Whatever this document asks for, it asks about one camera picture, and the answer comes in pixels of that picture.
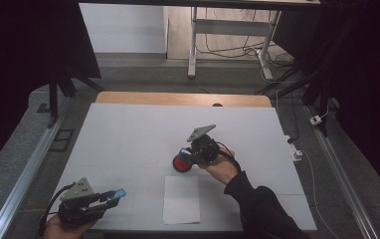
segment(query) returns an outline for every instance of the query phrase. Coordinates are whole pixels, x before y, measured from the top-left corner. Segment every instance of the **wire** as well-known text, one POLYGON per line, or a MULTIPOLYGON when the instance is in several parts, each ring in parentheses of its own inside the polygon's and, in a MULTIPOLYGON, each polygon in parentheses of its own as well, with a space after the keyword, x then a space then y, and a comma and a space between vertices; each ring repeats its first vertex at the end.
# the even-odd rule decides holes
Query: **wire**
POLYGON ((293 113, 293 116, 294 116, 294 121, 295 121, 295 131, 292 131, 292 130, 288 130, 284 123, 282 122, 281 120, 281 116, 280 116, 280 108, 279 108, 279 102, 278 102, 278 92, 276 92, 276 108, 277 108, 277 116, 278 116, 278 119, 280 121, 280 124, 281 126, 283 127, 283 130, 285 131, 285 134, 287 133, 290 133, 290 132, 294 132, 296 133, 296 137, 292 137, 292 139, 294 140, 297 140, 299 138, 299 129, 298 129, 298 122, 297 122, 297 119, 296 119, 296 114, 295 114, 295 108, 294 108, 294 101, 293 101, 293 97, 292 97, 292 93, 291 93, 291 107, 292 107, 292 113, 293 113))
POLYGON ((54 202, 57 200, 57 198, 66 190, 70 189, 73 187, 73 185, 75 185, 76 183, 72 183, 70 185, 67 185, 65 187, 63 187, 62 189, 60 189, 55 195, 54 197, 51 199, 51 202, 50 204, 48 204, 48 207, 47 209, 45 210, 45 214, 41 217, 40 221, 39 221, 39 228, 38 228, 38 238, 44 238, 44 233, 45 233, 45 229, 46 229, 46 224, 47 224, 47 217, 48 215, 50 214, 50 210, 51 210, 51 207, 53 206, 54 202))
POLYGON ((322 119, 322 118, 326 117, 326 115, 328 113, 329 113, 329 104, 326 106, 326 113, 323 116, 321 116, 320 118, 322 119))
MULTIPOLYGON (((253 18, 252 18, 252 21, 255 21, 255 17, 256 17, 256 14, 257 14, 257 10, 255 10, 255 14, 253 15, 253 18)), ((208 8, 205 8, 205 19, 208 18, 208 8)), ((261 43, 257 43, 257 44, 252 44, 250 46, 249 49, 247 49, 247 43, 249 41, 249 38, 250 36, 248 36, 246 38, 246 41, 244 43, 244 46, 243 47, 236 47, 236 48, 228 48, 228 49, 220 49, 220 50, 212 50, 209 48, 209 44, 208 44, 208 35, 205 34, 205 45, 206 45, 206 49, 208 49, 208 52, 205 52, 205 51, 201 51, 197 48, 196 46, 196 50, 199 52, 199 53, 202 53, 202 54, 211 54, 211 55, 215 55, 215 56, 218 56, 218 57, 223 57, 223 58, 241 58, 241 57, 245 57, 245 56, 251 56, 250 53, 252 51, 254 51, 254 47, 256 46, 259 46, 259 45, 263 45, 264 42, 261 42, 261 43), (219 54, 219 52, 227 52, 227 51, 233 51, 233 50, 239 50, 239 49, 242 49, 244 51, 243 54, 240 54, 240 55, 237 55, 237 56, 226 56, 226 55, 222 55, 222 54, 219 54)))
POLYGON ((324 223, 324 225, 327 227, 327 229, 338 239, 340 239, 333 231, 330 229, 330 227, 327 225, 327 223, 324 221, 322 215, 320 214, 319 208, 317 207, 317 201, 316 201, 316 188, 315 188, 315 182, 314 182, 314 172, 313 172, 313 166, 311 165, 310 157, 308 156, 307 152, 304 150, 301 150, 302 153, 304 153, 307 156, 308 163, 310 164, 311 169, 311 179, 313 181, 313 200, 314 200, 314 207, 316 208, 317 214, 319 215, 320 219, 324 223))
POLYGON ((270 63, 275 68, 284 68, 284 67, 293 67, 293 66, 295 66, 294 62, 291 62, 291 61, 281 61, 281 62, 289 63, 289 64, 282 64, 280 61, 277 60, 278 56, 283 56, 283 55, 288 55, 288 53, 282 53, 282 54, 276 55, 275 59, 272 60, 271 54, 269 52, 267 52, 267 56, 269 58, 268 59, 268 63, 270 63))
MULTIPOLYGON (((261 77, 262 77, 262 80, 264 80, 264 82, 266 83, 274 83, 274 84, 292 84, 292 83, 296 83, 296 82, 280 82, 278 80, 275 80, 275 81, 268 81, 266 79, 266 77, 264 76, 264 67, 266 67, 267 64, 264 64, 262 67, 261 67, 261 77)), ((283 73, 282 76, 280 76, 280 79, 281 77, 283 77, 284 75, 288 74, 288 72, 290 72, 291 70, 293 70, 293 68, 290 68, 288 69, 285 73, 283 73)))
POLYGON ((208 92, 208 90, 206 90, 205 88, 203 88, 201 86, 197 86, 197 88, 199 88, 200 90, 204 91, 207 94, 211 94, 210 92, 208 92))
MULTIPOLYGON (((284 81, 286 78, 290 77, 292 74, 296 73, 297 72, 297 68, 295 67, 292 67, 288 70, 286 70, 286 72, 284 72, 278 79, 276 79, 275 81, 271 82, 272 84, 279 84, 280 82, 284 81)), ((259 90, 257 90, 255 92, 255 95, 258 95, 259 93, 264 93, 265 90, 267 88, 269 88, 271 85, 267 85, 259 90)))
POLYGON ((249 14, 249 10, 248 9, 246 9, 246 15, 244 16, 244 18, 242 19, 242 21, 243 20, 245 20, 246 18, 247 18, 247 15, 249 14))
POLYGON ((299 130, 298 130, 298 122, 296 120, 296 114, 295 114, 295 108, 294 108, 293 91, 291 91, 291 107, 292 107, 292 114, 294 115, 294 121, 295 121, 295 131, 296 131, 295 140, 297 140, 299 138, 299 130))
POLYGON ((223 144, 223 143, 221 143, 221 142, 219 142, 219 141, 216 141, 216 143, 218 143, 218 144, 221 144, 222 146, 224 146, 226 149, 227 149, 227 151, 230 153, 230 156, 232 156, 233 158, 234 158, 234 156, 233 156, 233 154, 231 153, 231 151, 223 144))

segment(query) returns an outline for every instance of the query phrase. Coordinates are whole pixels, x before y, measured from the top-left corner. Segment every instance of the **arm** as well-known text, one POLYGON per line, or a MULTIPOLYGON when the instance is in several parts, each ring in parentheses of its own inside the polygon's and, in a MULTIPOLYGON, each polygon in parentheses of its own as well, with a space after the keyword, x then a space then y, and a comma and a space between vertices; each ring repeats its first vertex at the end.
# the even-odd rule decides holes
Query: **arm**
POLYGON ((238 173, 226 157, 219 155, 213 163, 200 164, 199 167, 224 183, 224 193, 231 195, 239 203, 245 232, 255 237, 270 234, 283 239, 308 238, 285 213, 269 188, 261 186, 254 189, 246 172, 238 173))

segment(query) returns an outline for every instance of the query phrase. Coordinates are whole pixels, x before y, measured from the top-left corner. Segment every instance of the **black curtain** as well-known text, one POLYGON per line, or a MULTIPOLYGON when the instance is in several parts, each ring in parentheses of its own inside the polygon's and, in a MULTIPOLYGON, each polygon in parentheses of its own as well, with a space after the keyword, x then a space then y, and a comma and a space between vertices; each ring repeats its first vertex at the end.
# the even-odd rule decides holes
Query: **black curtain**
POLYGON ((0 0, 0 150, 54 72, 100 78, 75 0, 0 0))
POLYGON ((371 1, 335 59, 337 119, 380 175, 380 1, 371 1))

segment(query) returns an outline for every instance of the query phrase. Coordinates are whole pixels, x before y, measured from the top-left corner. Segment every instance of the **gray floor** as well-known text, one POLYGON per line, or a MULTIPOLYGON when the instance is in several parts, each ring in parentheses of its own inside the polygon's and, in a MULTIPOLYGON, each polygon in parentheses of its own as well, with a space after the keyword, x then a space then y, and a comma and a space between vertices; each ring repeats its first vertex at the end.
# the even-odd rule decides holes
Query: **gray floor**
MULTIPOLYGON (((145 56, 126 55, 119 58, 110 54, 97 55, 97 57, 103 78, 97 82, 109 91, 209 92, 212 94, 252 95, 256 90, 266 85, 259 75, 259 65, 252 63, 200 62, 196 79, 188 80, 185 61, 165 61, 156 58, 150 59, 145 56)), ((282 72, 283 70, 273 69, 276 76, 282 72)), ((75 84, 78 92, 71 100, 67 119, 61 126, 61 131, 70 132, 72 138, 52 144, 52 150, 47 153, 21 208, 16 213, 6 238, 33 238, 35 236, 38 219, 55 190, 89 106, 95 101, 96 92, 94 90, 77 81, 75 84)), ((278 101, 283 131, 291 136, 298 135, 295 145, 298 149, 305 150, 308 153, 314 169, 317 209, 327 225, 340 238, 363 238, 352 211, 348 207, 327 163, 313 128, 308 122, 304 106, 300 103, 299 97, 302 92, 303 89, 294 92, 293 101, 290 95, 278 101)), ((272 100, 274 107, 276 107, 276 100, 272 100)), ((0 209, 34 150, 37 140, 46 128, 49 114, 37 113, 37 110, 41 104, 47 103, 47 87, 40 88, 31 94, 28 110, 0 152, 0 209)), ((328 114, 328 118, 329 139, 331 139, 355 190, 380 235, 380 178, 367 159, 339 127, 334 118, 334 109, 328 114)), ((296 163, 295 167, 318 227, 317 231, 309 232, 310 237, 313 239, 335 238, 316 211, 310 165, 306 157, 301 162, 296 163)), ((133 238, 130 234, 121 236, 122 238, 133 238)), ((98 232, 86 235, 86 238, 101 237, 102 235, 98 232)))

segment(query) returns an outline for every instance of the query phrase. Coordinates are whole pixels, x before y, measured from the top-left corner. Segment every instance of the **wall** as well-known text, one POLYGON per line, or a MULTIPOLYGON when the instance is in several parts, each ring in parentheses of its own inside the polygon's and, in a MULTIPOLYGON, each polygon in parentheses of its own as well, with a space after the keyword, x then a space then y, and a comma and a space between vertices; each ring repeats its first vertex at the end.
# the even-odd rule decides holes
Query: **wall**
POLYGON ((96 53, 166 53, 164 7, 80 6, 96 53))

